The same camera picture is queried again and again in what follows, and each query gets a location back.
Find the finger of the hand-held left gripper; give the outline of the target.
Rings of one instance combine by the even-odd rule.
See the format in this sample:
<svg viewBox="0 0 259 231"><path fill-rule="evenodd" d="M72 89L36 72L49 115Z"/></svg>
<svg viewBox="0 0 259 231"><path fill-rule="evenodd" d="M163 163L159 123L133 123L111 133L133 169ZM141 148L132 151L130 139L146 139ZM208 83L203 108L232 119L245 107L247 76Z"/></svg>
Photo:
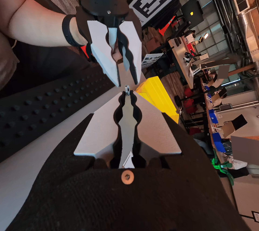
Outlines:
<svg viewBox="0 0 259 231"><path fill-rule="evenodd" d="M108 28L106 25L96 21L87 21L91 36L92 54L102 67L103 73L115 84L116 87L121 86L118 65L112 56L112 47L106 40Z"/></svg>
<svg viewBox="0 0 259 231"><path fill-rule="evenodd" d="M140 83L142 43L133 21L124 21L118 28L118 43L122 51L123 65L130 71L134 84Z"/></svg>

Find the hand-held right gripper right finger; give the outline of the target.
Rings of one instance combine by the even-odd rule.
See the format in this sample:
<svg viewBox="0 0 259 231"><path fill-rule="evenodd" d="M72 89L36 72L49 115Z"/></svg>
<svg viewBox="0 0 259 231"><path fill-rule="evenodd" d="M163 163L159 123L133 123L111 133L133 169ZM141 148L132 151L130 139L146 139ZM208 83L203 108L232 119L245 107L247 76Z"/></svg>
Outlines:
<svg viewBox="0 0 259 231"><path fill-rule="evenodd" d="M152 158L181 154L182 151L162 113L135 91L130 91L136 120L132 145L134 168L145 168Z"/></svg>

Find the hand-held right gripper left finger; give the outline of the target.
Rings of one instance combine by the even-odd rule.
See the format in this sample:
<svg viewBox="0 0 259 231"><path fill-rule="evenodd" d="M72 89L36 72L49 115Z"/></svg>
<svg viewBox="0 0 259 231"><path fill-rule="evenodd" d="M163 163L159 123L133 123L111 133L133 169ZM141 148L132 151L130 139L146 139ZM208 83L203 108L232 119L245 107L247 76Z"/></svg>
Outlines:
<svg viewBox="0 0 259 231"><path fill-rule="evenodd" d="M110 168L119 168L122 155L120 120L126 92L122 91L94 112L80 139L75 156L103 159Z"/></svg>

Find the person's left forearm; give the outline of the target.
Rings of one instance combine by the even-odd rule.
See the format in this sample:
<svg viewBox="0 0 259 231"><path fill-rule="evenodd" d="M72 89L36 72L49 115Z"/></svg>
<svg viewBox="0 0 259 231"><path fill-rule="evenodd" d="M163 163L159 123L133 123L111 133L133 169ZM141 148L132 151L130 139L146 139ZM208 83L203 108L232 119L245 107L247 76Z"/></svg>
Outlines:
<svg viewBox="0 0 259 231"><path fill-rule="evenodd" d="M62 31L62 21L66 16L51 11L34 0L0 0L1 33L36 46L70 46ZM87 45L87 40L79 33L76 18L70 21L70 32L77 43Z"/></svg>

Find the green lego bamboo model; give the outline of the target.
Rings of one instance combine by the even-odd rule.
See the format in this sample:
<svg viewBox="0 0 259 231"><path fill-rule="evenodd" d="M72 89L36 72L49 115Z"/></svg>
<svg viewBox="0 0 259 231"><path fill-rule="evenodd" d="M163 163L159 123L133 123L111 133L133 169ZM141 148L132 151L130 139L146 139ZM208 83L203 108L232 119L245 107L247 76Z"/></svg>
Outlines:
<svg viewBox="0 0 259 231"><path fill-rule="evenodd" d="M227 168L232 167L232 163L229 163L229 161L226 161L226 162L224 162L224 163L220 163L220 160L219 160L219 158L218 158L218 156L217 156L216 150L213 149L213 152L214 152L214 157L213 157L212 160L211 160L211 163L212 163L213 167L214 167L216 170L218 170L219 172L225 174L225 175L228 177L228 179L229 179L231 185L234 186L234 177L233 177L233 176L231 175L231 173L227 170Z"/></svg>

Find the person's left hand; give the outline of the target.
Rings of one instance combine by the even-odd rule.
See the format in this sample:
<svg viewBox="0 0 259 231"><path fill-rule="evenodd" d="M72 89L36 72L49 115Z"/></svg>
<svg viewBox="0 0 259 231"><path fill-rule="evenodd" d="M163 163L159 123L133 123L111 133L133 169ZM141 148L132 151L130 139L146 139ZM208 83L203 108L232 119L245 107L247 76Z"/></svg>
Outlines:
<svg viewBox="0 0 259 231"><path fill-rule="evenodd" d="M115 46L112 52L113 59L119 64L123 62L123 56L121 55L118 47L118 39L116 39Z"/></svg>

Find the orange plastic object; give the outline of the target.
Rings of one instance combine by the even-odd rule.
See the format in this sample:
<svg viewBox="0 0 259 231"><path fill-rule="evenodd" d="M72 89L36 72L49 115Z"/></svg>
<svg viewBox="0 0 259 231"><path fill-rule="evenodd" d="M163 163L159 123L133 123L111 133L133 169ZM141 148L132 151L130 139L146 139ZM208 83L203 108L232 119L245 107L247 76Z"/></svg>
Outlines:
<svg viewBox="0 0 259 231"><path fill-rule="evenodd" d="M87 50L86 50L86 45L85 46L81 46L79 48L79 51L80 51L81 55L84 55L87 58L87 60L89 60L89 55L88 55Z"/></svg>

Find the small printed sign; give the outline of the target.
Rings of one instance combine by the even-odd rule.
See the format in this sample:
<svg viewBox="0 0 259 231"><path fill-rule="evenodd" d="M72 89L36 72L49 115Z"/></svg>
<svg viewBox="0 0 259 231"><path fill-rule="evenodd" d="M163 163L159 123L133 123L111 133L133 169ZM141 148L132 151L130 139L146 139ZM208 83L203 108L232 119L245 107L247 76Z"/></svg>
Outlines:
<svg viewBox="0 0 259 231"><path fill-rule="evenodd" d="M154 64L162 55L163 53L157 54L146 54L141 63L141 69L148 68L152 64Z"/></svg>

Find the black wristband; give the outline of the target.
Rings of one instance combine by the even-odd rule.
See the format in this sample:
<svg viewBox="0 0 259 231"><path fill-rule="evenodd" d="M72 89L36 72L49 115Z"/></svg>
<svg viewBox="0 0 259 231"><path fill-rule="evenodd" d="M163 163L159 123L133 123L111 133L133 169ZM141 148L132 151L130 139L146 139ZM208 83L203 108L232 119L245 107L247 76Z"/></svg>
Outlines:
<svg viewBox="0 0 259 231"><path fill-rule="evenodd" d="M73 47L82 47L82 45L80 45L79 43L77 43L75 41L75 39L73 38L71 32L70 32L70 21L71 19L75 17L75 15L66 15L63 18L62 21L62 31L63 31L63 35L66 39L66 41L68 42L69 45L73 46Z"/></svg>

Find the yellow plastic bin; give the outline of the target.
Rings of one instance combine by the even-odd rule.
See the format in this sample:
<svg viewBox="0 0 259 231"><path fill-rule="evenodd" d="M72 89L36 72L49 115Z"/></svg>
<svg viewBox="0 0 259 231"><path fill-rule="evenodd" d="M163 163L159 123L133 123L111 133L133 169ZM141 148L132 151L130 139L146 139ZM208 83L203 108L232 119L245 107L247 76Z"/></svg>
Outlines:
<svg viewBox="0 0 259 231"><path fill-rule="evenodd" d="M146 79L136 89L136 93L161 112L166 113L178 124L179 114L177 113L177 109L158 76Z"/></svg>

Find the orange traffic cone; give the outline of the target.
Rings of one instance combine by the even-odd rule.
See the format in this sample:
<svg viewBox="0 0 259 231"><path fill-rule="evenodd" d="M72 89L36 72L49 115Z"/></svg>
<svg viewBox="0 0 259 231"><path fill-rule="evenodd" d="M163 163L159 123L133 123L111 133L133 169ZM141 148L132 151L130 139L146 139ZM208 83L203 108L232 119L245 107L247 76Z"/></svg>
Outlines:
<svg viewBox="0 0 259 231"><path fill-rule="evenodd" d="M162 36L164 36L166 30L168 29L168 27L170 26L170 24L173 22L173 20L174 20L175 17L176 17L176 16L173 16L172 19L171 19L162 29L158 29L158 32L159 32Z"/></svg>

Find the red chair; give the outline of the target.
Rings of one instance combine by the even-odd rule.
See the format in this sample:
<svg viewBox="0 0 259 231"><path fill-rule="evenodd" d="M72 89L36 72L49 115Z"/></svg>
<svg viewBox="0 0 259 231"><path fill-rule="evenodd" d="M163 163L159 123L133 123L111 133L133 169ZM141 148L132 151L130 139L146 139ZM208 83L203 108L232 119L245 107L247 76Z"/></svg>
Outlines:
<svg viewBox="0 0 259 231"><path fill-rule="evenodd" d="M193 91L189 87L185 88L184 95L185 95L186 98L188 98L188 97L193 95ZM194 104L193 99L185 100L184 101L184 108L185 108L186 113L188 113L188 114L193 114L193 113L196 113L196 111L197 111L197 107Z"/></svg>

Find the blue storage bin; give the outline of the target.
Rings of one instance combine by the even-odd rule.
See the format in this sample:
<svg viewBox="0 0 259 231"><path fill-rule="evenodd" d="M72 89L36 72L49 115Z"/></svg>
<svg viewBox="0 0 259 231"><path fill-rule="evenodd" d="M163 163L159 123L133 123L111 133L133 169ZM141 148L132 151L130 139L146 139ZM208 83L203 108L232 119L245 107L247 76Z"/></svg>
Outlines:
<svg viewBox="0 0 259 231"><path fill-rule="evenodd" d="M216 117L216 112L214 111L214 109L211 109L211 110L208 110L208 113L209 113L209 117L211 119L211 122L214 123L214 124L218 124L218 119Z"/></svg>
<svg viewBox="0 0 259 231"><path fill-rule="evenodd" d="M215 145L215 148L217 149L217 151L226 153L226 150L222 143L222 138L218 132L212 133L212 139L213 139L213 142L214 142L214 145Z"/></svg>

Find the black monitor screen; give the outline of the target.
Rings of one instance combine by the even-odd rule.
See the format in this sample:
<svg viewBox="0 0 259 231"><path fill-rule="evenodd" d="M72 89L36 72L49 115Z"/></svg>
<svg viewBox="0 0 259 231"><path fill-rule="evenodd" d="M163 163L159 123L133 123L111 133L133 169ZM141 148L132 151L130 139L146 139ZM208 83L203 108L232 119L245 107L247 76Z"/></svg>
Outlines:
<svg viewBox="0 0 259 231"><path fill-rule="evenodd" d="M189 0L181 7L184 20L191 30L204 21L203 10L198 0Z"/></svg>

